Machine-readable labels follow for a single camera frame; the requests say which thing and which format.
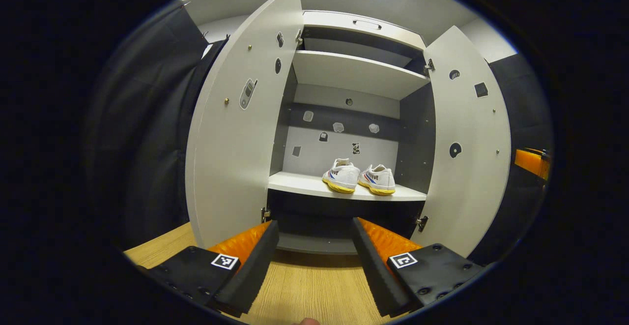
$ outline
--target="cabinet door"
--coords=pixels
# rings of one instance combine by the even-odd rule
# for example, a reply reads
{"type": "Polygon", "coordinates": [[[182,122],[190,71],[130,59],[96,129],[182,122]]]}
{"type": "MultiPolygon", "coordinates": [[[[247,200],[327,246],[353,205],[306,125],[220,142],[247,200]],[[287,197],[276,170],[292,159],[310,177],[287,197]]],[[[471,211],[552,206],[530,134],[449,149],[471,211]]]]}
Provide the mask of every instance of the cabinet door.
{"type": "Polygon", "coordinates": [[[230,36],[201,88],[186,156],[186,200],[200,247],[260,223],[277,114],[303,23],[301,0],[268,0],[230,36]]]}
{"type": "Polygon", "coordinates": [[[489,65],[457,27],[426,47],[424,57],[434,65],[436,142],[422,211],[429,219],[411,238],[423,246],[440,242],[467,257],[505,192],[511,161],[505,101],[489,65]]]}

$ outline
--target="wooden floor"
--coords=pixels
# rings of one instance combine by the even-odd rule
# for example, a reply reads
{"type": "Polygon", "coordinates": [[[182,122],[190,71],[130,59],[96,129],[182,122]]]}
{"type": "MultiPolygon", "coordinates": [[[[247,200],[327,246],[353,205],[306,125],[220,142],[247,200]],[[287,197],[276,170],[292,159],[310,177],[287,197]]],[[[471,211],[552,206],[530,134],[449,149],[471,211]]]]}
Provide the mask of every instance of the wooden floor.
{"type": "MultiPolygon", "coordinates": [[[[196,242],[187,223],[124,253],[151,268],[191,245],[196,242]]],[[[249,314],[239,320],[290,325],[303,318],[317,319],[321,325],[375,325],[391,320],[378,314],[358,256],[277,250],[249,314]]]]}

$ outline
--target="white sneaker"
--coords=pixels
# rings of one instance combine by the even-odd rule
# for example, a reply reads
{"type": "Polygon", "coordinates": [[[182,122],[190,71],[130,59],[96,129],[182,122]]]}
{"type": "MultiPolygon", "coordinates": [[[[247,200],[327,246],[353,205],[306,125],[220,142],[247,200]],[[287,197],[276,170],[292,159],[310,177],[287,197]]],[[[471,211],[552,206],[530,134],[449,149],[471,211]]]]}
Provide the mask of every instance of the white sneaker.
{"type": "Polygon", "coordinates": [[[337,192],[352,193],[356,190],[360,169],[356,168],[350,159],[336,159],[332,168],[323,174],[323,182],[337,192]]]}
{"type": "Polygon", "coordinates": [[[395,192],[395,180],[393,180],[393,173],[391,169],[387,169],[384,165],[380,164],[374,169],[371,165],[367,170],[360,173],[358,184],[369,189],[376,195],[391,195],[395,192]]]}

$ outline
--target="yellow shoe sole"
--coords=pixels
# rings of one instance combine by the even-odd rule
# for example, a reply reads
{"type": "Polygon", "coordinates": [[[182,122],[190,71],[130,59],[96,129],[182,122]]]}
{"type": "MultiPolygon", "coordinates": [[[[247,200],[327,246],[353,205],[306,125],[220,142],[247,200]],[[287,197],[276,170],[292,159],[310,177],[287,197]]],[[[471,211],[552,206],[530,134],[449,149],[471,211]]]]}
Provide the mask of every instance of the yellow shoe sole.
{"type": "Polygon", "coordinates": [[[358,184],[360,186],[364,186],[364,187],[368,188],[369,191],[371,191],[371,193],[373,193],[374,195],[388,196],[388,195],[391,195],[392,193],[395,192],[395,190],[380,190],[379,188],[373,188],[373,187],[369,186],[368,184],[365,184],[364,182],[362,182],[360,180],[358,181],[358,184]]]}
{"type": "Polygon", "coordinates": [[[332,190],[334,190],[334,191],[336,191],[336,192],[340,192],[340,193],[353,193],[353,191],[355,191],[355,189],[353,189],[353,188],[346,188],[346,187],[343,187],[343,186],[338,186],[337,184],[333,184],[332,182],[329,182],[329,181],[328,181],[328,180],[326,180],[326,179],[322,179],[322,180],[323,180],[323,182],[325,182],[326,184],[328,184],[328,186],[329,186],[332,190]]]}

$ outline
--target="drawer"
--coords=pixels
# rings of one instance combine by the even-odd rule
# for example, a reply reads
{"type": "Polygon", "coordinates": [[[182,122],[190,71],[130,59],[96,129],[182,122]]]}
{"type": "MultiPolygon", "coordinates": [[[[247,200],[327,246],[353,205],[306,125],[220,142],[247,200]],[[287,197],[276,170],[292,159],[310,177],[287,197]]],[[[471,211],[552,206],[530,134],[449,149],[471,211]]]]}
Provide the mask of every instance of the drawer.
{"type": "Polygon", "coordinates": [[[354,31],[391,40],[415,50],[423,51],[426,48],[419,34],[366,16],[333,11],[304,11],[304,27],[354,31]]]}

